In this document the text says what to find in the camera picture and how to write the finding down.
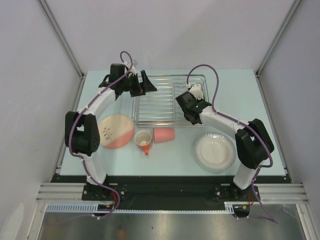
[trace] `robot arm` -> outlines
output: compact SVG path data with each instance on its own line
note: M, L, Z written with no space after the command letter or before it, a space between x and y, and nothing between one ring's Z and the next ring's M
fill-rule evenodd
M157 89L149 81L146 72L141 71L142 82L138 80L138 74L134 67L121 81L106 89L109 85L125 74L128 63L112 64L110 74L105 76L103 82L99 85L96 96L78 112L69 111L65 115L65 145L69 147L69 138L71 129L79 116L82 113L76 128L74 129L71 148L74 154L82 157L85 161L88 172L100 184L103 184L106 179L106 172L101 166L101 161L96 153L100 144L100 134L98 130L98 120L103 112L118 99L123 92L130 92L131 97L142 96L147 92L155 92ZM96 185L94 181L87 176L87 182Z
M187 92L178 96L176 100L182 108L185 119L192 124L212 126L235 140L237 155L241 164L233 182L240 190L244 190L251 184L259 166L268 158L268 155L258 139L253 138L253 133L240 125L239 122L253 128L262 138L270 153L273 152L275 147L261 120L247 121L237 118L237 123L225 118L222 116L225 114L221 115L213 111L211 104L204 101L203 94L197 88L199 88L197 85L191 86Z

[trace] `wall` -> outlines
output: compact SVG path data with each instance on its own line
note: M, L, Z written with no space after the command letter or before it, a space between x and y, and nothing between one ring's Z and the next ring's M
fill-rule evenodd
M47 0L83 71L257 69L294 0Z
M79 78L37 1L0 2L0 231L24 203L27 229L48 181Z
M297 12L261 82L296 183L303 182L320 223L320 1Z

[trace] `orange mug handle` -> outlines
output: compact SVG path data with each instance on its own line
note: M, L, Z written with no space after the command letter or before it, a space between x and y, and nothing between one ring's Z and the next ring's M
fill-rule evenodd
M144 146L144 153L145 153L146 156L148 156L148 148L147 148L147 146Z

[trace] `floral design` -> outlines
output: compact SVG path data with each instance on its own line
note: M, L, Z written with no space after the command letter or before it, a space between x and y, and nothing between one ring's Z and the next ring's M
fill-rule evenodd
M111 139L111 135L112 135L112 133L110 132L110 128L104 128L104 130L102 131L102 133L104 133L103 134L103 136L105 137L105 140L108 140L108 139L110 139L110 140L112 140Z

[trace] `dish rack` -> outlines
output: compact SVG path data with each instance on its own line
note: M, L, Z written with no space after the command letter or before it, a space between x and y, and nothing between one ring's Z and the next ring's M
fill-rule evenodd
M193 127L184 117L176 97L186 92L187 74L148 75L149 80L157 88L144 96L134 97L132 119L138 127ZM201 84L205 101L209 102L206 77L192 74L189 83Z

